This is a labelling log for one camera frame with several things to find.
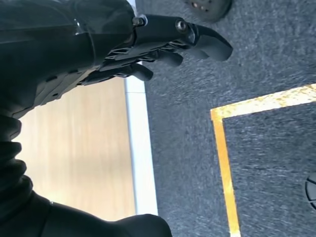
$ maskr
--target chair wheel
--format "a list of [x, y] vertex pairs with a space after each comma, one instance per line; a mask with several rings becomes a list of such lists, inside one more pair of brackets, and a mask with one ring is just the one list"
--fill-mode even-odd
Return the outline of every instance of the chair wheel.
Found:
[[184, 0], [193, 12], [211, 22], [217, 22], [225, 16], [232, 0]]

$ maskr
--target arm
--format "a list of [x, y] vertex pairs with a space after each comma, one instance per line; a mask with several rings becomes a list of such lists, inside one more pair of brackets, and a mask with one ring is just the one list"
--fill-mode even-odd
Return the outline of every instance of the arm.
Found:
[[38, 196], [14, 158], [20, 144], [11, 140], [35, 106], [115, 76], [149, 80], [152, 72], [137, 62], [178, 66], [183, 50], [222, 61], [232, 48], [179, 17], [134, 18], [125, 0], [0, 0], [0, 236], [171, 236], [156, 216], [109, 223]]

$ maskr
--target wooden wall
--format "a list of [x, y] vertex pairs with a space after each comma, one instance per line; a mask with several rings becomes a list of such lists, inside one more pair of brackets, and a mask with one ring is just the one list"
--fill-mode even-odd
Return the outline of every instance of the wooden wall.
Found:
[[135, 214], [123, 79], [78, 87], [21, 121], [17, 158], [35, 192], [105, 220]]

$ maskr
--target yellow tape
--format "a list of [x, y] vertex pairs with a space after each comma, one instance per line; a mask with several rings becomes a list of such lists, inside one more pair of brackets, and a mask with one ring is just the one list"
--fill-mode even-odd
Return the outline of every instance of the yellow tape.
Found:
[[316, 101], [316, 83], [217, 107], [219, 117], [230, 118]]
[[230, 235], [231, 237], [241, 237], [222, 120], [219, 117], [216, 111], [211, 111], [211, 119], [214, 126], [217, 152], [219, 158], [219, 167], [221, 170]]
[[316, 102], [316, 83], [217, 107], [210, 111], [216, 140], [231, 237], [241, 237], [241, 235], [222, 119], [311, 102]]

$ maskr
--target black wheel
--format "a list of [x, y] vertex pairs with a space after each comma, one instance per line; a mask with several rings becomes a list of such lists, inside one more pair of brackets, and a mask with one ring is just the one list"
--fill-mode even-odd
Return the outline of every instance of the black wheel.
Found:
[[211, 22], [216, 22], [225, 16], [232, 0], [184, 0], [193, 12]]
[[310, 174], [305, 183], [305, 192], [308, 203], [316, 210], [316, 172]]

